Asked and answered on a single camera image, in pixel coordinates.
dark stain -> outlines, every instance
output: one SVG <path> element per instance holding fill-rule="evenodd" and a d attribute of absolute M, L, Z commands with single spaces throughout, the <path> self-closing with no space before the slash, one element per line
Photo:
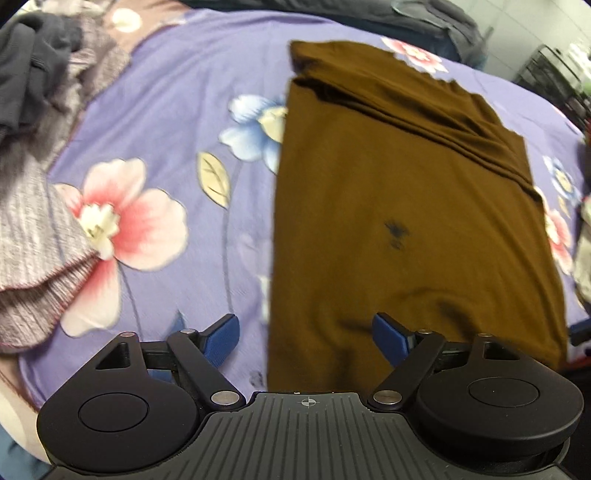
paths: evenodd
<path fill-rule="evenodd" d="M 392 235 L 392 239 L 390 241 L 390 245 L 398 250 L 404 250 L 404 244 L 402 241 L 404 240 L 405 236 L 409 235 L 409 231 L 406 230 L 404 225 L 396 222 L 386 222 L 386 228 L 390 231 L 390 235 Z"/>

brown t-shirt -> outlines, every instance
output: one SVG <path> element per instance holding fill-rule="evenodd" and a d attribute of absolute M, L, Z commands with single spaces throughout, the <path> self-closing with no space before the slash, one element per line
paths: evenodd
<path fill-rule="evenodd" d="M 455 81 L 350 43 L 294 42 L 275 200 L 270 390 L 368 393 L 387 312 L 558 367 L 560 279 L 524 142 Z"/>

crosshair mark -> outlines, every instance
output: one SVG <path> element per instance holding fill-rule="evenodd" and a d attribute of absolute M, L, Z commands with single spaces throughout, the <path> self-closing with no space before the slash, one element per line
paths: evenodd
<path fill-rule="evenodd" d="M 314 400 L 313 398 L 305 398 L 304 400 L 301 401 L 301 404 L 305 407 L 313 407 L 314 405 L 316 405 L 316 400 Z"/>

black gripper base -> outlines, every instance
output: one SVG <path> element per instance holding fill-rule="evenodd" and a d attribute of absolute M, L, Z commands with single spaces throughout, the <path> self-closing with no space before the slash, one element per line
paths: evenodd
<path fill-rule="evenodd" d="M 570 480 L 560 468 L 518 476 Z M 84 476 L 56 468 L 44 480 L 506 480 L 449 465 L 406 419 L 374 413 L 356 394 L 258 394 L 235 413 L 212 414 L 175 457 L 141 472 Z"/>

bed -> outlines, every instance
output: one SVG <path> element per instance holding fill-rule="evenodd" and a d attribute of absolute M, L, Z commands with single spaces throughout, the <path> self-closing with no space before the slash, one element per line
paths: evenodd
<path fill-rule="evenodd" d="M 119 332 L 162 340 L 235 313 L 240 344 L 222 371 L 247 398 L 265 390 L 273 200 L 291 40 L 367 43 L 481 94 L 525 138 L 568 324 L 588 319 L 571 277 L 577 208 L 586 193 L 584 139 L 551 104 L 497 77 L 324 18 L 182 10 L 169 22 L 174 27 L 129 43 L 131 65 L 90 104 L 48 175 L 77 218 L 98 201 L 125 204 L 128 214 L 110 218 L 118 233 L 114 258 L 97 267 L 49 340 L 19 355 L 20 378 L 1 383 L 0 424 L 8 433 L 0 430 L 0 437 L 10 435 L 32 456 L 20 479 L 43 472 L 33 457 L 47 461 L 35 408 Z M 122 41 L 144 15 L 129 5 L 112 14 L 119 15 L 111 20 Z M 569 360 L 584 358 L 586 347 L 571 345 Z M 12 385 L 20 380 L 21 390 Z"/>

